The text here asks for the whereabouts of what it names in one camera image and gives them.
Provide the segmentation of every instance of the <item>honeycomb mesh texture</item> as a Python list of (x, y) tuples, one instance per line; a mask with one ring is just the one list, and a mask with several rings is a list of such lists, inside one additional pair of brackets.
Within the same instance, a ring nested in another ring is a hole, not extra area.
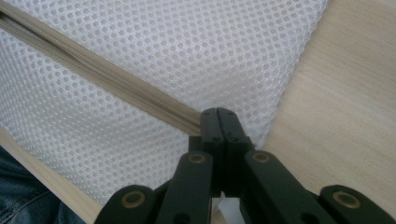
[[(238, 114), (257, 147), (327, 0), (7, 0), (180, 102)], [(2, 32), (1, 125), (104, 203), (171, 176), (187, 136)]]

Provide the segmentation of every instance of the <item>blue jeans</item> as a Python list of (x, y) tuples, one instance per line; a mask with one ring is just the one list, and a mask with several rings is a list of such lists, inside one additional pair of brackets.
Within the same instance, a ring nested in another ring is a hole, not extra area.
[(0, 147), (0, 224), (84, 223)]

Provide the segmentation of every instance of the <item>clamp jaw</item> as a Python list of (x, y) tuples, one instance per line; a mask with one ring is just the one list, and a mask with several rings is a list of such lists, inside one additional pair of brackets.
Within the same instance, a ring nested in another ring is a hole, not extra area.
[(155, 190), (120, 189), (95, 223), (210, 223), (211, 198), (222, 192), (240, 198), (247, 224), (396, 223), (354, 189), (310, 193), (274, 155), (255, 150), (235, 113), (223, 108), (201, 114), (201, 136), (190, 137), (171, 180)]

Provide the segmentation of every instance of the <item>wooden surface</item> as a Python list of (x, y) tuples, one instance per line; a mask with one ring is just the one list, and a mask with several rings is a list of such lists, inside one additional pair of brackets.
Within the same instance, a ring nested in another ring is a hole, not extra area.
[(8, 151), (12, 157), (19, 161), (84, 221), (94, 222), (102, 209), (102, 205), (21, 148), (2, 127), (0, 127), (0, 136), (0, 146)]
[(264, 150), (319, 193), (342, 184), (396, 217), (396, 1), (331, 1)]

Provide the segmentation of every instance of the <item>mesh cushion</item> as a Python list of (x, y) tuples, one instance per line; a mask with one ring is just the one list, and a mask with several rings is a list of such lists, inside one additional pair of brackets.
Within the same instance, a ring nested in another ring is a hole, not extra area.
[[(235, 111), (257, 147), (326, 0), (7, 0), (131, 74), (202, 111)], [(156, 187), (187, 136), (1, 34), (0, 124), (100, 203)]]

